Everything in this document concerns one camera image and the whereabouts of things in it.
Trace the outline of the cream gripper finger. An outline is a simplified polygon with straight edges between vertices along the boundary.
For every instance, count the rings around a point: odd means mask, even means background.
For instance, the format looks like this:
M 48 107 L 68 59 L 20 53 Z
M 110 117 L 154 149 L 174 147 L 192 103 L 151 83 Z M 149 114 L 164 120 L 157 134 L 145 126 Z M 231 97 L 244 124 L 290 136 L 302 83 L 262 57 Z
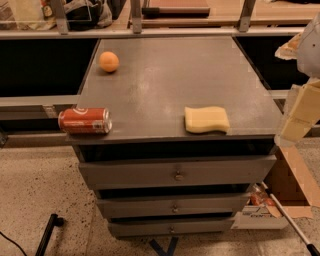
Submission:
M 320 120 L 320 81 L 304 84 L 289 112 L 280 137 L 290 142 L 302 139 Z

